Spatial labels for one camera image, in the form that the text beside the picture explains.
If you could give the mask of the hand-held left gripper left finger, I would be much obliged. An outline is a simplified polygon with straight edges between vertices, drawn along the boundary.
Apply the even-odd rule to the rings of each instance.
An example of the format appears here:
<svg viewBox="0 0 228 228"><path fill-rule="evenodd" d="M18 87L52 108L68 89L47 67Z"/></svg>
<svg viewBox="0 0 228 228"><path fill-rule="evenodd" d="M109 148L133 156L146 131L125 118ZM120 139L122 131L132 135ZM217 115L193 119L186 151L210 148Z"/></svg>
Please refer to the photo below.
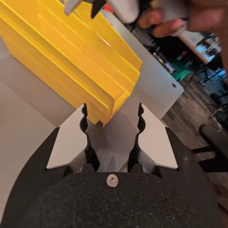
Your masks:
<svg viewBox="0 0 228 228"><path fill-rule="evenodd" d="M78 172L87 162L86 149L90 144L86 129L87 106L82 104L60 126L46 168L69 167Z"/></svg>

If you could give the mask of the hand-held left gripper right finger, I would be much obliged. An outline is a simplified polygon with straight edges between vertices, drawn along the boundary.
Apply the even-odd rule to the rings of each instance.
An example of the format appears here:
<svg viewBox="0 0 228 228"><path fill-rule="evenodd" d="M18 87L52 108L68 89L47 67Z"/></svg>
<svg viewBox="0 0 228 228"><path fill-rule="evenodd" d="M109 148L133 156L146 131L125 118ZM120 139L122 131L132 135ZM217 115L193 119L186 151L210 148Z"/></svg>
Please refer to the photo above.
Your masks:
<svg viewBox="0 0 228 228"><path fill-rule="evenodd" d="M156 167L178 169L165 125L142 103L139 104L136 159L146 173Z"/></svg>

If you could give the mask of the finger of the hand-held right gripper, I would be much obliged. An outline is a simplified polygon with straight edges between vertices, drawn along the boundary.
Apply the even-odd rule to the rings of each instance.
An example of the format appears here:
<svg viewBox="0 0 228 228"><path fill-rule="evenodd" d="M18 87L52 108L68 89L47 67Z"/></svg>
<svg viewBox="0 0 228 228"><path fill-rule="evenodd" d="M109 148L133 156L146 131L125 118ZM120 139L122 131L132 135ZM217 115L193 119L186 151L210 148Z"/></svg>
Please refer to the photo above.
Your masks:
<svg viewBox="0 0 228 228"><path fill-rule="evenodd" d="M91 11L91 18L94 19L94 17L99 13L101 9L104 8L106 4L105 0L94 0L92 3L92 11Z"/></svg>
<svg viewBox="0 0 228 228"><path fill-rule="evenodd" d="M79 0L67 0L64 2L64 13L69 16L75 8L79 5Z"/></svg>

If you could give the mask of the grey desk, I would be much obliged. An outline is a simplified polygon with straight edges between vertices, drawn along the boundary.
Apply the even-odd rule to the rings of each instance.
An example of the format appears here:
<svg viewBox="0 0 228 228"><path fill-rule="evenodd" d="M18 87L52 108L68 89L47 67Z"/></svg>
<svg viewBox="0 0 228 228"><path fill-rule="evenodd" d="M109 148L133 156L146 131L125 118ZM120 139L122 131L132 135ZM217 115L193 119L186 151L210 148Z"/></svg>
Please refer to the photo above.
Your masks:
<svg viewBox="0 0 228 228"><path fill-rule="evenodd" d="M98 171L110 172L121 170L134 146L139 104L161 120L184 89L112 13L101 13L143 61L132 94L112 119L104 127L88 122L87 132L100 161ZM0 39L0 220L28 159L74 111L16 60Z"/></svg>

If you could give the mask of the small blue box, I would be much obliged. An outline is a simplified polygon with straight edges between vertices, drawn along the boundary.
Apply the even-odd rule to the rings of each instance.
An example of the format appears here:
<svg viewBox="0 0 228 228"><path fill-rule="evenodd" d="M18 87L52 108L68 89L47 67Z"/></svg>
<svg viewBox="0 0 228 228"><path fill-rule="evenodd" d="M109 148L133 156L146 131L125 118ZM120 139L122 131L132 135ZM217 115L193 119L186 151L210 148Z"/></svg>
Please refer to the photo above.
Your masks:
<svg viewBox="0 0 228 228"><path fill-rule="evenodd" d="M171 74L175 73L176 69L169 62L165 62L164 65Z"/></svg>

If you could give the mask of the green mat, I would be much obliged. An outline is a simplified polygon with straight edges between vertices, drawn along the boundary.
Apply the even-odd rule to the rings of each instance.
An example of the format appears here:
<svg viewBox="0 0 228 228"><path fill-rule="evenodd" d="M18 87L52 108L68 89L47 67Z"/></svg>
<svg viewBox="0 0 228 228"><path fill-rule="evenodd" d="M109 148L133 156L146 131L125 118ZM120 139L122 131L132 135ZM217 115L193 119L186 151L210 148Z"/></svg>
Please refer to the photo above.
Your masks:
<svg viewBox="0 0 228 228"><path fill-rule="evenodd" d="M181 61L178 59L175 59L171 63L171 66L176 70L175 73L172 74L172 76L177 82L180 82L191 73L191 70L183 63L181 63Z"/></svg>

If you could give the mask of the cluttered table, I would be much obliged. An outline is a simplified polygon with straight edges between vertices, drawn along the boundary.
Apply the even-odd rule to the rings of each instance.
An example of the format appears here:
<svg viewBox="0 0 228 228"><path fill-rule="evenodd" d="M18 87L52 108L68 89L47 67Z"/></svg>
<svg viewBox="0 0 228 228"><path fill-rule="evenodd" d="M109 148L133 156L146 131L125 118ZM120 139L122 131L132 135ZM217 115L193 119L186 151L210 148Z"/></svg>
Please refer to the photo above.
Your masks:
<svg viewBox="0 0 228 228"><path fill-rule="evenodd" d="M221 52L219 42L209 38L202 44L204 36L199 32L184 31L179 35L179 39L197 56L203 63L208 64L217 54Z"/></svg>

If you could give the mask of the person's brown trousers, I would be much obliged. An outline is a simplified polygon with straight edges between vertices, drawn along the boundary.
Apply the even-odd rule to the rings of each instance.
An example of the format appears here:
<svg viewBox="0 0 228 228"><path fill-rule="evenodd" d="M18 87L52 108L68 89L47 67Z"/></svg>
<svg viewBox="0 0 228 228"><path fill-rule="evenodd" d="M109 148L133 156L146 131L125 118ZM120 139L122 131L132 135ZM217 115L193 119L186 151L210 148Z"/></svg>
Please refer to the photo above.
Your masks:
<svg viewBox="0 0 228 228"><path fill-rule="evenodd" d="M215 184L209 181L213 196L219 208L227 215L228 214L228 189L220 184Z"/></svg>

